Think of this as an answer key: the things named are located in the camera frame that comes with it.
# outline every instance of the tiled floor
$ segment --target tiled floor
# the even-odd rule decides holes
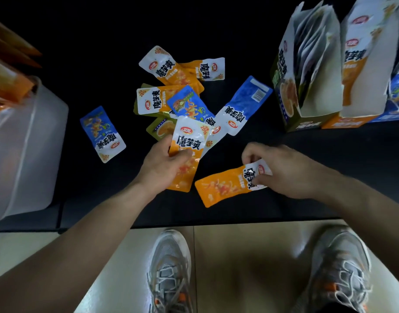
[[[192,255],[197,312],[288,312],[307,284],[319,232],[342,221],[177,228]],[[162,228],[131,230],[88,291],[77,313],[147,312],[147,258]],[[0,234],[0,275],[57,237]],[[374,256],[369,312],[399,312],[399,283]]]

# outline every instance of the barcode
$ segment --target barcode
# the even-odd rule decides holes
[[[260,102],[265,97],[265,93],[261,89],[257,89],[255,94],[252,95],[252,99],[256,102]]]

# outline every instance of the forearm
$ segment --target forearm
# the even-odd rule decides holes
[[[337,175],[318,200],[331,206],[399,280],[399,204],[362,182]]]
[[[72,312],[152,199],[139,184],[0,277],[0,312]]]

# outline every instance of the hand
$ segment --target hand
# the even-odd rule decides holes
[[[153,197],[169,187],[179,167],[192,157],[190,149],[184,149],[176,156],[169,157],[171,142],[172,135],[167,135],[153,145],[133,181],[142,184]]]
[[[249,143],[242,154],[243,164],[263,158],[273,176],[261,174],[252,181],[294,199],[317,199],[329,186],[334,186],[337,171],[317,163],[288,146],[270,147]]]

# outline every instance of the right hand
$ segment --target right hand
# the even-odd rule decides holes
[[[270,147],[249,143],[242,154],[243,164],[263,158],[273,176],[261,174],[252,181],[263,184],[277,193],[293,199],[317,199],[334,179],[341,176],[337,171],[318,163],[288,146]]]

